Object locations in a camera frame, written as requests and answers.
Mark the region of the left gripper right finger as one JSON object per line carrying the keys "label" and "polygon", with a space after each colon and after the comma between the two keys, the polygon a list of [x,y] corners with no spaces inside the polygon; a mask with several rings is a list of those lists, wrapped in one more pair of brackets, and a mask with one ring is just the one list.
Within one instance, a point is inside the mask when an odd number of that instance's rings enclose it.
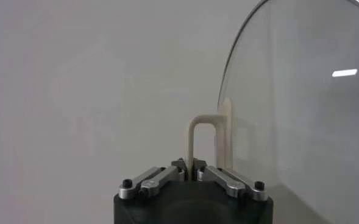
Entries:
{"label": "left gripper right finger", "polygon": [[262,181],[252,181],[232,169],[208,166],[204,160],[193,160],[193,179],[211,181],[222,187],[233,198],[247,197],[254,201],[267,201],[266,185]]}

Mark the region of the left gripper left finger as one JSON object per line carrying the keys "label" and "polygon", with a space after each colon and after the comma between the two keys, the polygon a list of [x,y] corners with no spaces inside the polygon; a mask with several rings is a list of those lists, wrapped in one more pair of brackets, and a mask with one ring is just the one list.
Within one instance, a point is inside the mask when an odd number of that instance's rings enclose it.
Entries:
{"label": "left gripper left finger", "polygon": [[183,158],[168,167],[152,167],[133,179],[125,179],[119,186],[118,197],[123,200],[152,198],[170,181],[185,181],[187,167]]}

